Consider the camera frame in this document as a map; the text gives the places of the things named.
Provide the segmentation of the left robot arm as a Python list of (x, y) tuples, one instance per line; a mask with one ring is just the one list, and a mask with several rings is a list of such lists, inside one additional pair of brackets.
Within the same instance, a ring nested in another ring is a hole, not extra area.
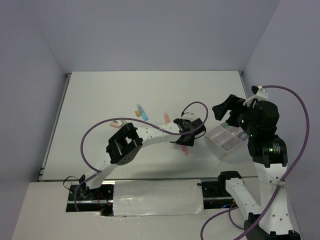
[(129, 122), (120, 128), (106, 146), (106, 156), (91, 168), (91, 172), (80, 177), (77, 194), (91, 200), (97, 196), (103, 181), (118, 166), (129, 164), (139, 150), (159, 143), (173, 143), (192, 147), (206, 127), (200, 118), (193, 121), (176, 118), (161, 126), (135, 127)]

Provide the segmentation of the pink correction tape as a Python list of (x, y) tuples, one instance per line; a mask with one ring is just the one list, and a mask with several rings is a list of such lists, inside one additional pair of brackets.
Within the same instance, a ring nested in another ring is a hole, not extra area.
[(188, 152), (187, 146), (182, 145), (181, 150), (182, 150), (184, 156), (188, 156), (189, 152)]

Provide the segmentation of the blue pen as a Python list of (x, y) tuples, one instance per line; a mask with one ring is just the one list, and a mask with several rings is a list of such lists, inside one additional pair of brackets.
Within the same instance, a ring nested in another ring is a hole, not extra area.
[(239, 138), (241, 141), (245, 141), (248, 138), (245, 132), (239, 133), (236, 137)]

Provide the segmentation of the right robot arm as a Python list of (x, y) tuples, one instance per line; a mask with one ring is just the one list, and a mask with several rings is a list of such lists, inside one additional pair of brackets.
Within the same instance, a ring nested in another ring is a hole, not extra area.
[(252, 157), (259, 181), (260, 202), (257, 203), (236, 171), (219, 176), (218, 192), (231, 195), (241, 210), (244, 234), (248, 240), (299, 240), (289, 216), (287, 194), (282, 177), (288, 169), (285, 142), (276, 135), (278, 107), (267, 100), (254, 98), (250, 104), (231, 94), (223, 103), (213, 106), (214, 117), (240, 127), (248, 136), (248, 152)]

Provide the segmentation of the green correction tape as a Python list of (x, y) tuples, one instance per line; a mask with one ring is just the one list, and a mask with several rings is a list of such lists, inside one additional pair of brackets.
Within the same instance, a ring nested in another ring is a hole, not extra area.
[(229, 124), (227, 124), (226, 122), (223, 122), (223, 123), (221, 124), (221, 127), (223, 127), (225, 130), (228, 130), (228, 129), (230, 129), (232, 126), (229, 125)]

